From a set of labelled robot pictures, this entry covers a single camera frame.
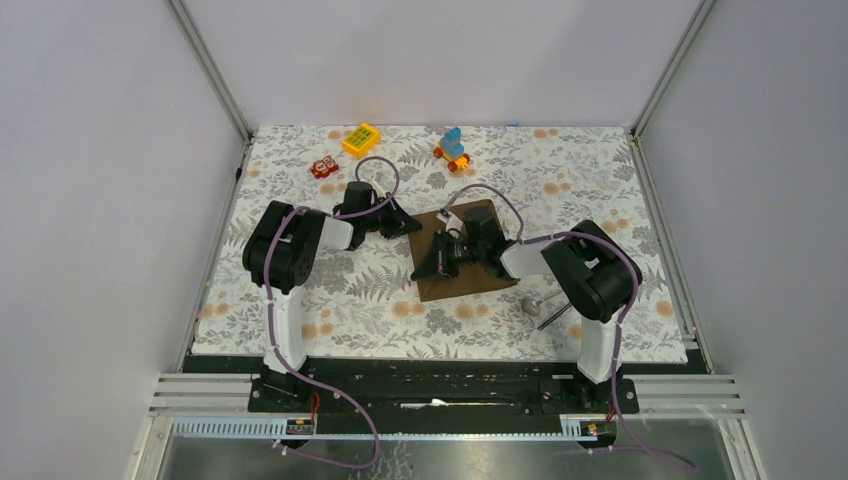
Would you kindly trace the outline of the brown cloth napkin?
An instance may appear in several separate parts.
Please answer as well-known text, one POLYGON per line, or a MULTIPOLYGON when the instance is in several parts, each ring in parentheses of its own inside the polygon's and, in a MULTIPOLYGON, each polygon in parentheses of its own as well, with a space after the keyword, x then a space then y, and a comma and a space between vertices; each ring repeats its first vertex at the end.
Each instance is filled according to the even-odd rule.
MULTIPOLYGON (((487 206, 495 213, 496 218, 500 222, 495 211, 494 203, 491 200, 479 200, 453 206, 449 211, 457 216, 461 216, 466 210, 477 206, 487 206)), ((433 235, 437 231, 444 230, 443 223, 436 218, 437 212, 437 210, 433 210, 413 217, 422 224, 420 231, 408 235, 413 260, 413 271, 429 251, 433 235)), ((479 265, 462 265, 459 269, 459 275, 453 279, 412 282, 417 284, 419 298, 423 302, 498 291, 517 284, 517 280, 512 277, 511 279, 496 278, 479 265)))

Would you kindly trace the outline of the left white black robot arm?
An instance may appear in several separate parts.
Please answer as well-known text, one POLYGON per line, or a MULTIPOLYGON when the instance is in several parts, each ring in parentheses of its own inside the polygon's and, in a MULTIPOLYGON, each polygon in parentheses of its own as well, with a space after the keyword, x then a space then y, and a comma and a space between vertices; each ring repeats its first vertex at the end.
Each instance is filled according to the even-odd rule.
POLYGON ((277 200, 267 205, 245 244, 242 265, 266 293, 270 316, 263 361, 283 374, 271 392, 282 408, 299 410, 310 397, 308 381, 289 372, 300 370, 307 359, 301 299, 318 250, 354 251, 370 232, 395 239, 421 229, 392 195, 363 181, 349 182, 329 214, 277 200))

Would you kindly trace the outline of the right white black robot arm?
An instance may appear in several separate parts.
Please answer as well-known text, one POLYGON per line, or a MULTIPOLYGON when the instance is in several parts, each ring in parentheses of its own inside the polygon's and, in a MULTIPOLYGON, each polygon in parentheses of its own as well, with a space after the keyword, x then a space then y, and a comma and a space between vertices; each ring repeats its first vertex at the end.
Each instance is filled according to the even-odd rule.
POLYGON ((620 325, 631 308, 642 273, 638 265, 591 220, 531 240, 509 239, 486 206, 460 215, 442 210, 443 228, 433 233, 427 253, 415 263, 413 282, 454 285, 473 271, 484 280, 516 284, 551 275, 570 307, 581 316, 575 402, 597 412, 613 398, 610 383, 620 366, 620 325))

